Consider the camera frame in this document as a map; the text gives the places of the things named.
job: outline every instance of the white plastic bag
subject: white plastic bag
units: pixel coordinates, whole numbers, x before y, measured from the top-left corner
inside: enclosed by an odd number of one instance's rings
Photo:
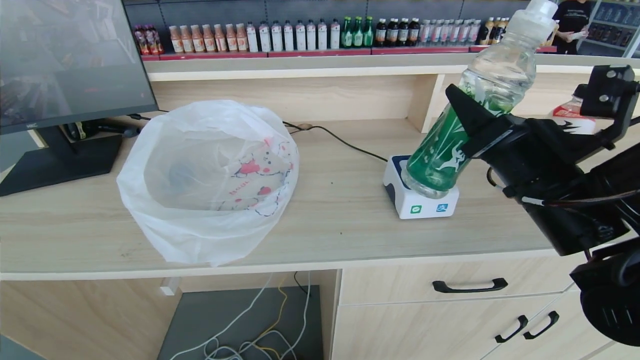
[[[218,266],[248,255],[278,222],[299,163],[272,111],[201,101],[154,117],[117,183],[165,260]]]

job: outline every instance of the monitor screen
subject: monitor screen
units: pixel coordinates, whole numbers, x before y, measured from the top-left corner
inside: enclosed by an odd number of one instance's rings
[[[154,110],[121,0],[0,1],[0,133]]]

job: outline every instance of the drawer handle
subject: drawer handle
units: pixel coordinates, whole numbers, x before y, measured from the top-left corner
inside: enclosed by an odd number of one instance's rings
[[[492,280],[493,286],[484,289],[452,289],[444,281],[434,281],[433,289],[439,293],[486,293],[488,291],[499,291],[507,287],[508,283],[503,277]]]
[[[542,329],[539,333],[535,335],[532,335],[529,331],[527,331],[524,334],[522,334],[524,338],[527,340],[533,340],[538,336],[542,335],[545,331],[549,330],[551,326],[553,326],[555,323],[558,322],[558,319],[560,319],[560,315],[558,315],[558,313],[556,313],[555,311],[552,311],[549,313],[549,318],[551,319],[551,322],[549,322],[549,325],[547,325],[546,328]]]
[[[495,342],[497,342],[498,344],[501,343],[505,343],[507,341],[509,341],[509,339],[511,339],[512,337],[516,336],[516,334],[518,334],[520,331],[522,331],[522,329],[524,329],[525,326],[527,326],[527,324],[529,323],[528,319],[526,316],[524,315],[520,315],[518,316],[518,321],[520,322],[520,326],[518,327],[518,329],[516,331],[513,332],[513,334],[507,336],[507,338],[503,338],[502,335],[498,335],[495,337]]]

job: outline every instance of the person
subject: person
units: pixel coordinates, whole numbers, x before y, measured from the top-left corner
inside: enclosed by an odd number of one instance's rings
[[[587,0],[565,0],[558,5],[554,20],[559,20],[559,27],[553,42],[558,54],[578,55],[578,38],[572,35],[584,31],[582,37],[587,37],[590,17]]]

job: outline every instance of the computer monitor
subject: computer monitor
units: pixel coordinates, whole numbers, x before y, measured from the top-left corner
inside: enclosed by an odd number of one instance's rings
[[[111,171],[121,136],[71,143],[60,125],[158,110],[121,0],[0,1],[0,136],[34,130],[0,196]]]

